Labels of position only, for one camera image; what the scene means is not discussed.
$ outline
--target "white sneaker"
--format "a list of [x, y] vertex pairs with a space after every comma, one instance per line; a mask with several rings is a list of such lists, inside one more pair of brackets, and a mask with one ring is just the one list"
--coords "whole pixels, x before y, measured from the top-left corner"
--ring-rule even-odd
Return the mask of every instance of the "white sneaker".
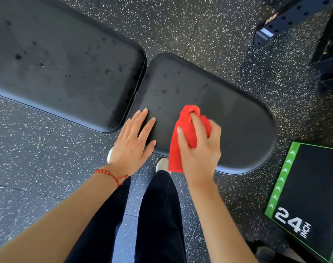
[[113, 151], [113, 148], [111, 148], [108, 152], [108, 155], [107, 155], [107, 164], [109, 163], [109, 160], [110, 160], [110, 156], [112, 155], [112, 151]]
[[168, 158], [161, 158], [156, 166], [156, 172], [158, 171], [166, 171], [169, 174], [171, 174], [171, 172], [169, 171], [169, 159]]

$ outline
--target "hand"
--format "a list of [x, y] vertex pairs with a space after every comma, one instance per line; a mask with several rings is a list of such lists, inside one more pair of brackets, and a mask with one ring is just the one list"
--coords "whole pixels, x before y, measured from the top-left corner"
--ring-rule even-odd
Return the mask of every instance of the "hand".
[[156, 122], [155, 117], [149, 120], [140, 135], [138, 135], [147, 114], [147, 109], [144, 109], [142, 112], [138, 110], [132, 119], [128, 119], [125, 122], [114, 144], [109, 164], [101, 169], [108, 170], [116, 178], [119, 178], [125, 175], [133, 175], [142, 167], [152, 154], [157, 143], [156, 140], [151, 141], [144, 150], [147, 137]]
[[213, 181], [215, 168], [221, 156], [221, 127], [209, 120], [212, 130], [207, 138], [205, 127], [199, 117], [191, 113], [191, 118], [195, 126], [197, 148], [190, 148], [182, 128], [177, 128], [182, 168], [190, 189]]

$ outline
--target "beaded bracelet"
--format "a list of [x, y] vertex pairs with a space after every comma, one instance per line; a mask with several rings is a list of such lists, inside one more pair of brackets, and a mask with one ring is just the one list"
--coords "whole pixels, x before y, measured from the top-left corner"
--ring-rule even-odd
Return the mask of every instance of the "beaded bracelet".
[[94, 174], [96, 174], [96, 173], [98, 173], [98, 172], [101, 172], [101, 173], [104, 173], [104, 174], [107, 174], [107, 175], [113, 177], [114, 180], [115, 180], [115, 181], [117, 182], [117, 184], [118, 184], [117, 188], [123, 184], [123, 183], [121, 183], [121, 184], [119, 183], [119, 179], [121, 179], [121, 178], [128, 178], [128, 177], [129, 177], [128, 175], [125, 175], [125, 176], [123, 176], [123, 177], [116, 178], [116, 177], [115, 177], [113, 174], [111, 174], [109, 171], [102, 170], [102, 169], [97, 169], [96, 171], [94, 171]]

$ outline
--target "forearm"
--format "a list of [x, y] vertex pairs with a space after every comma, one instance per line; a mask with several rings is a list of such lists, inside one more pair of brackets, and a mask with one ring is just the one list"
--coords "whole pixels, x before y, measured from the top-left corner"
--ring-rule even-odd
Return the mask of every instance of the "forearm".
[[112, 177], [95, 174], [57, 207], [0, 248], [0, 262], [63, 262], [116, 187]]
[[190, 188], [212, 263], [258, 263], [213, 181], [200, 187]]

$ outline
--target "leg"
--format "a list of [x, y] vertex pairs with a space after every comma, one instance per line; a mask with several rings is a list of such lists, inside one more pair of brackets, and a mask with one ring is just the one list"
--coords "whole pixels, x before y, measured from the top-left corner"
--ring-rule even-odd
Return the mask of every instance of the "leg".
[[153, 177], [138, 216], [135, 263], [145, 262], [186, 263], [179, 197], [165, 170]]
[[66, 263], [112, 262], [115, 238], [123, 221], [131, 177], [103, 203], [69, 253]]

